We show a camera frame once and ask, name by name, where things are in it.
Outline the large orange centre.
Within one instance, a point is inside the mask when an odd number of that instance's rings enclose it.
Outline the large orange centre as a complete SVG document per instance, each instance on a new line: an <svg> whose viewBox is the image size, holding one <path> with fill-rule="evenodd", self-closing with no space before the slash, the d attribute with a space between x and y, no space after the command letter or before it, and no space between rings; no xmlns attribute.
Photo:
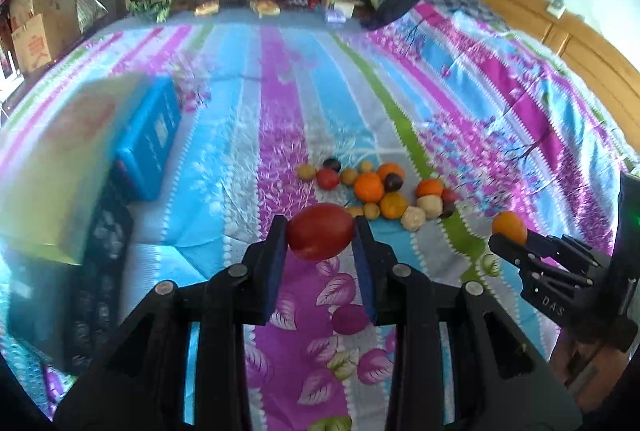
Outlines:
<svg viewBox="0 0 640 431"><path fill-rule="evenodd" d="M377 204L385 195L383 181L376 172L360 174L352 184L352 189L363 204Z"/></svg>

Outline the black patterned box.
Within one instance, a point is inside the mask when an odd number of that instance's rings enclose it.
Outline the black patterned box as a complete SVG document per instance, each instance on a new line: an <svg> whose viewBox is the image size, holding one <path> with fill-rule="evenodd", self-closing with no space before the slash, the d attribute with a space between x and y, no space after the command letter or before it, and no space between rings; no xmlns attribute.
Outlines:
<svg viewBox="0 0 640 431"><path fill-rule="evenodd" d="M63 373L83 373L118 326L133 229L126 200L107 185L93 211L79 264L7 253L10 335Z"/></svg>

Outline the beige cube fruit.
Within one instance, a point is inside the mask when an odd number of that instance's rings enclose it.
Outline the beige cube fruit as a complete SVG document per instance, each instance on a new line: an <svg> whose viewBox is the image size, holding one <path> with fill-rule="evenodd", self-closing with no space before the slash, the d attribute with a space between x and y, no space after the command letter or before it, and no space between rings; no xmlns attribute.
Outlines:
<svg viewBox="0 0 640 431"><path fill-rule="evenodd" d="M437 219L444 212L444 202L438 195L424 195L416 199L418 206L425 214L427 220Z"/></svg>
<svg viewBox="0 0 640 431"><path fill-rule="evenodd" d="M416 206L408 206L400 218L402 227L408 232L416 232L426 223L426 214Z"/></svg>

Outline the lower cardboard box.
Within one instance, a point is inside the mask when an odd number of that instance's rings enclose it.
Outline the lower cardboard box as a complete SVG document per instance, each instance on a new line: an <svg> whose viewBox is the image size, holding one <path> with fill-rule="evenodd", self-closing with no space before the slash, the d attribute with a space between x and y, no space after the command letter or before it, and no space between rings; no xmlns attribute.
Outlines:
<svg viewBox="0 0 640 431"><path fill-rule="evenodd" d="M76 0L58 0L12 32L17 64L24 75L56 61L80 39Z"/></svg>

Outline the small orange tangerine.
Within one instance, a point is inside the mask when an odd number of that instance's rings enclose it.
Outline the small orange tangerine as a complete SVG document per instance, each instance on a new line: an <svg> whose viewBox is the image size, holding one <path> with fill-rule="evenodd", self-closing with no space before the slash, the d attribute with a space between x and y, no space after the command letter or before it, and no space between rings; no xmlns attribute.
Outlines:
<svg viewBox="0 0 640 431"><path fill-rule="evenodd" d="M491 222L491 233L502 235L507 239L526 245L528 229L521 218L513 211L501 211L495 215Z"/></svg>

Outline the striped floral bed sheet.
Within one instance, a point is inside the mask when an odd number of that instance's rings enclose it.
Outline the striped floral bed sheet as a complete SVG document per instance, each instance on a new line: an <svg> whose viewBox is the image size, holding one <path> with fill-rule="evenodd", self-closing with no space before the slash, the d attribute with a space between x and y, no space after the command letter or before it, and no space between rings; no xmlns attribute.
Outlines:
<svg viewBox="0 0 640 431"><path fill-rule="evenodd" d="M610 251L620 176L639 170L612 116L550 49L426 3L373 32L242 12L119 22L36 82L2 128L1 153L84 82L128 73L171 77L181 121L160 197L126 203L134 229L118 324L160 281L198 284L239 262L278 214L359 206L348 181L329 188L316 176L331 164L404 173L373 234L433 281L482 286L549 355L558 326L521 298L515 267L490 251L491 221L510 210L529 229ZM424 195L442 197L444 212L408 232L400 218ZM79 375L10 335L9 252L1 357L50 418Z"/></svg>

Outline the yellow green flat box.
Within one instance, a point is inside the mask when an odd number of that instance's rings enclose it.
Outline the yellow green flat box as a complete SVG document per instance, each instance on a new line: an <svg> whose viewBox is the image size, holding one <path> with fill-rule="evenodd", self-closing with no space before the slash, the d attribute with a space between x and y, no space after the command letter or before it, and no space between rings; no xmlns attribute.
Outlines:
<svg viewBox="0 0 640 431"><path fill-rule="evenodd" d="M77 265L118 140L152 79L86 81L2 146L1 251Z"/></svg>

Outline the wooden bed headboard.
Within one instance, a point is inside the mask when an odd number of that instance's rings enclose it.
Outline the wooden bed headboard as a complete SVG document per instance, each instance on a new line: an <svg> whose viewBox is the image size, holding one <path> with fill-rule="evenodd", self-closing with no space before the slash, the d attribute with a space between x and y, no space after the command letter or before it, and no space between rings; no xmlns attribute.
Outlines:
<svg viewBox="0 0 640 431"><path fill-rule="evenodd" d="M480 1L562 58L597 95L631 147L639 147L639 72L619 50L577 15L552 16L548 0Z"/></svg>

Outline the blue rectangular box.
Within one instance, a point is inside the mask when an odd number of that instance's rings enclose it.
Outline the blue rectangular box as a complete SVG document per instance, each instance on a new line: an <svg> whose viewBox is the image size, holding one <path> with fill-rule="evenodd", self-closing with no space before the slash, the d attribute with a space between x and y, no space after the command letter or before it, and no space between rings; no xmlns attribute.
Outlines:
<svg viewBox="0 0 640 431"><path fill-rule="evenodd" d="M149 76L149 89L130 117L115 148L112 179L126 203L160 197L181 110L174 80Z"/></svg>

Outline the dark purple plum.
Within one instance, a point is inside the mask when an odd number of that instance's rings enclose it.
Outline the dark purple plum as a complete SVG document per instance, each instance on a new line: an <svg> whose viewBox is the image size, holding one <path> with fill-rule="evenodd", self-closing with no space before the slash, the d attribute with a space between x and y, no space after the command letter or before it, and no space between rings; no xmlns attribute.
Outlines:
<svg viewBox="0 0 640 431"><path fill-rule="evenodd" d="M395 172L389 172L383 179L383 185L387 193L398 192L404 185L404 177Z"/></svg>

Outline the red tomato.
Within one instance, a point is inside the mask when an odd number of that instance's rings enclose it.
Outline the red tomato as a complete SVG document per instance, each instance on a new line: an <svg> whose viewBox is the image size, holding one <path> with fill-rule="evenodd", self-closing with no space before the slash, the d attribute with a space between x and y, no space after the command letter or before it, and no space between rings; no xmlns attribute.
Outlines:
<svg viewBox="0 0 640 431"><path fill-rule="evenodd" d="M304 208L288 221L288 247L297 258L323 261L339 255L352 242L355 219L329 203Z"/></svg>

